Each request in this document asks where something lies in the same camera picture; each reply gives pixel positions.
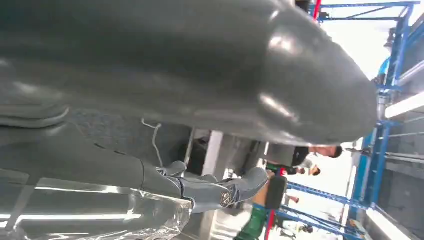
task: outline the blue shelving frame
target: blue shelving frame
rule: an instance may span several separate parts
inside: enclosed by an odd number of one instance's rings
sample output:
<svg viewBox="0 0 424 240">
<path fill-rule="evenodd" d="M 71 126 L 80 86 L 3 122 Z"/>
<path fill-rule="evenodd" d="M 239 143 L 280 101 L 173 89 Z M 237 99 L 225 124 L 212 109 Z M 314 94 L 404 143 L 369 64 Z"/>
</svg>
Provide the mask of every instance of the blue shelving frame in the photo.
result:
<svg viewBox="0 0 424 240">
<path fill-rule="evenodd" d="M 387 76 L 384 83 L 377 86 L 380 89 L 379 94 L 386 96 L 393 91 L 402 90 L 402 88 L 398 86 L 398 82 L 402 73 L 405 49 L 407 46 L 412 45 L 412 43 L 419 39 L 424 33 L 423 24 L 419 26 L 415 32 L 410 34 L 409 20 L 414 10 L 414 5 L 417 4 L 420 4 L 420 2 L 403 1 L 386 3 L 321 5 L 321 9 L 357 7 L 379 8 L 347 17 L 318 18 L 318 20 L 321 23 L 324 21 L 397 21 L 391 56 L 385 61 L 380 69 L 380 73 L 385 73 L 386 69 L 388 69 Z M 360 17 L 392 7 L 403 7 L 403 10 L 398 16 Z M 310 7 L 311 12 L 313 12 L 314 8 L 314 5 Z M 374 132 L 363 139 L 362 149 L 372 147 L 372 155 L 371 157 L 362 155 L 359 160 L 352 199 L 291 182 L 288 184 L 288 189 L 294 189 L 349 205 L 351 206 L 348 213 L 348 217 L 350 219 L 356 219 L 358 209 L 366 210 L 368 208 L 372 208 L 378 210 L 379 207 L 377 206 L 377 202 L 379 200 L 380 186 L 386 164 L 385 153 L 388 147 L 390 129 L 394 125 L 396 125 L 396 123 L 391 121 L 378 122 Z M 345 239 L 349 240 L 360 240 L 363 239 L 363 236 L 365 235 L 364 232 L 361 232 L 355 227 L 343 226 L 339 222 L 315 217 L 313 215 L 289 208 L 288 206 L 281 206 L 281 209 L 277 212 L 277 214 L 296 222 L 302 222 L 307 225 L 326 230 L 330 233 L 341 235 Z"/>
<path fill-rule="evenodd" d="M 330 5 L 321 5 L 320 10 L 322 9 L 339 9 L 339 8 L 366 8 L 366 7 L 377 7 L 377 9 L 364 11 L 351 16 L 346 17 L 319 17 L 318 21 L 323 23 L 324 21 L 402 21 L 406 18 L 409 19 L 407 14 L 411 14 L 414 8 L 414 5 L 420 4 L 420 1 L 397 1 L 397 2 L 378 2 L 378 3 L 355 3 L 355 4 L 330 4 Z M 397 16 L 387 16 L 387 17 L 360 17 L 367 14 L 383 11 L 393 7 L 403 7 L 403 10 Z M 310 11 L 313 12 L 315 5 L 310 6 Z"/>
</svg>

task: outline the clear plastic bag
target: clear plastic bag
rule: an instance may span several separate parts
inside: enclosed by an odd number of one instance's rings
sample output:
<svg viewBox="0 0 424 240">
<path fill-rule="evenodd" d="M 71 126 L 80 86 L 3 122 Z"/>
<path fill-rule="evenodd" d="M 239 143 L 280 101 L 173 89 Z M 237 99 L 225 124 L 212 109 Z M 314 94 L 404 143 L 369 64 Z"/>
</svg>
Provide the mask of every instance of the clear plastic bag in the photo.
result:
<svg viewBox="0 0 424 240">
<path fill-rule="evenodd" d="M 141 190 L 44 178 L 13 229 L 6 229 L 11 213 L 0 214 L 0 239 L 168 240 L 191 209 L 190 201 Z"/>
</svg>

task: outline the red pole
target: red pole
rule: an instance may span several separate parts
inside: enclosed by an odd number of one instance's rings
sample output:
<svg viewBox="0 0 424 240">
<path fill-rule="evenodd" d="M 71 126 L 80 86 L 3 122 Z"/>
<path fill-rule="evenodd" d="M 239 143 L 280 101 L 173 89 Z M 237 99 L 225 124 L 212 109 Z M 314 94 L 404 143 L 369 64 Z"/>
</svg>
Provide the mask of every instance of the red pole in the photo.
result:
<svg viewBox="0 0 424 240">
<path fill-rule="evenodd" d="M 317 20 L 318 14 L 320 13 L 321 0 L 316 0 L 315 9 L 313 10 L 313 19 Z"/>
<path fill-rule="evenodd" d="M 270 232 L 271 232 L 271 229 L 273 228 L 273 223 L 274 223 L 274 214 L 275 214 L 274 210 L 269 211 L 268 226 L 266 226 L 266 232 L 265 232 L 265 240 L 268 240 L 268 238 L 270 237 Z"/>
<path fill-rule="evenodd" d="M 284 176 L 285 173 L 286 173 L 286 169 L 284 167 L 279 169 L 279 175 L 280 176 Z M 273 224 L 274 224 L 275 214 L 276 214 L 275 210 L 269 211 L 268 225 L 266 226 L 266 230 L 265 230 L 265 240 L 268 240 L 268 238 L 270 237 L 270 232 L 271 232 L 271 229 L 273 228 Z"/>
</svg>

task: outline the gray molded component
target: gray molded component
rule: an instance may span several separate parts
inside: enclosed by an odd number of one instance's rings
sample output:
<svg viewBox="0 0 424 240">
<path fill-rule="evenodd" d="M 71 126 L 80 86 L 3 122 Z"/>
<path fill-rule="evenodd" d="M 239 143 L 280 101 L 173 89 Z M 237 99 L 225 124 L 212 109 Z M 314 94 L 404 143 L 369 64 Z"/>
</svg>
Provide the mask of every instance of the gray molded component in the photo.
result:
<svg viewBox="0 0 424 240">
<path fill-rule="evenodd" d="M 0 127 L 0 169 L 78 183 L 132 188 L 180 198 L 181 190 L 155 167 L 86 140 L 73 124 Z"/>
<path fill-rule="evenodd" d="M 222 186 L 235 190 L 235 199 L 232 202 L 235 204 L 253 198 L 267 181 L 267 172 L 262 168 L 255 167 L 249 170 L 242 179 L 232 179 Z"/>
<path fill-rule="evenodd" d="M 72 104 L 291 145 L 377 120 L 373 84 L 284 1 L 3 0 L 0 34 L 0 89 L 33 113 Z"/>
<path fill-rule="evenodd" d="M 174 161 L 167 167 L 157 167 L 158 172 L 162 172 L 165 176 L 181 177 L 187 167 L 182 161 Z"/>
<path fill-rule="evenodd" d="M 200 179 L 180 178 L 179 181 L 182 186 L 182 197 L 191 200 L 193 204 L 193 214 L 226 207 L 221 205 L 221 196 L 231 194 L 226 187 Z"/>
<path fill-rule="evenodd" d="M 213 184 L 216 184 L 218 182 L 218 179 L 211 174 L 203 175 L 199 178 L 199 180 L 207 181 Z"/>
<path fill-rule="evenodd" d="M 268 175 L 262 168 L 253 168 L 242 179 L 226 179 L 216 183 L 203 179 L 179 178 L 182 197 L 192 201 L 194 214 L 222 209 L 254 197 L 267 183 Z"/>
</svg>

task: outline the man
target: man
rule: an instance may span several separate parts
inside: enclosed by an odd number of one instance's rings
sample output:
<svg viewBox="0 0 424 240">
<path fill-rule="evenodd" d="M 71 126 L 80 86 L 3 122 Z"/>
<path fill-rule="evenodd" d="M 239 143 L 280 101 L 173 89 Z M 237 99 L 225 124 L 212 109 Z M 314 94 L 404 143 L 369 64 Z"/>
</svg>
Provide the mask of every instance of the man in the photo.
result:
<svg viewBox="0 0 424 240">
<path fill-rule="evenodd" d="M 343 149 L 341 146 L 320 146 L 320 147 L 294 147 L 287 145 L 269 144 L 265 147 L 264 158 L 268 160 L 266 169 L 270 177 L 274 175 L 280 175 L 282 170 L 285 170 L 286 174 L 302 174 L 301 168 L 295 169 L 295 166 L 303 164 L 309 153 L 320 154 L 322 156 L 330 158 L 338 158 L 342 154 Z M 291 159 L 284 159 L 284 156 L 292 156 Z M 321 170 L 315 165 L 310 168 L 309 174 L 317 176 L 321 173 Z M 257 240 L 264 229 L 267 221 L 267 211 L 264 209 L 265 202 L 267 200 L 269 184 L 267 183 L 259 193 L 253 197 L 253 208 L 249 222 L 243 227 L 241 232 L 238 233 L 235 240 Z"/>
</svg>

